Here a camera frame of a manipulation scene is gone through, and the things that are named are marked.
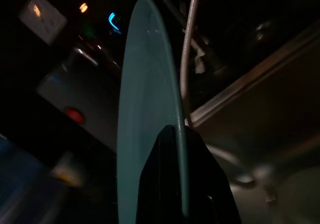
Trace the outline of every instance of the red light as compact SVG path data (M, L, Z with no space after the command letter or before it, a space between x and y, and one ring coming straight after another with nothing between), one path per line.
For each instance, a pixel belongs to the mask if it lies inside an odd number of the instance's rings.
M85 115L75 108L68 107L65 111L65 114L78 124L85 123Z

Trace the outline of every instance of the blue light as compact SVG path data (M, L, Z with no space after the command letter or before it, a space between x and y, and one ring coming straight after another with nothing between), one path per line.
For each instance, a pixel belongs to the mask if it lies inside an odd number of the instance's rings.
M112 20L113 18L115 17L116 15L112 12L109 16L109 23L111 24L111 26L114 27L114 29L116 29L117 31L119 31L119 28L115 26L115 24L112 23Z
M113 31L114 31L115 33L121 34L120 31L118 31L118 30L116 30L116 29L114 29L114 28L113 28Z

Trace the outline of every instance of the cable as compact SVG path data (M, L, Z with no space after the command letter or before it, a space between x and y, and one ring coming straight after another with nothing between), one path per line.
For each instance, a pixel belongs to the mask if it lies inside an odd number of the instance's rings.
M192 32L195 25L197 8L199 0L191 0L188 20L186 23L182 56L181 56L181 65L180 65L180 90L183 103L184 114L188 120L189 126L192 125L190 117L190 102L188 95L188 70L189 70L189 54L190 54L190 45L192 39Z

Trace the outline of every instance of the orange light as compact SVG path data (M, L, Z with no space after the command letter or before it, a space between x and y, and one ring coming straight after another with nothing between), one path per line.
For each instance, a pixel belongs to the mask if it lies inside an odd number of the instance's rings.
M33 6L33 11L37 17L41 17L41 12L39 10L39 7L36 4L34 4L34 6Z
M88 6L87 6L87 3L83 3L81 4L81 6L79 7L80 11L82 13L84 13L87 9L88 9Z

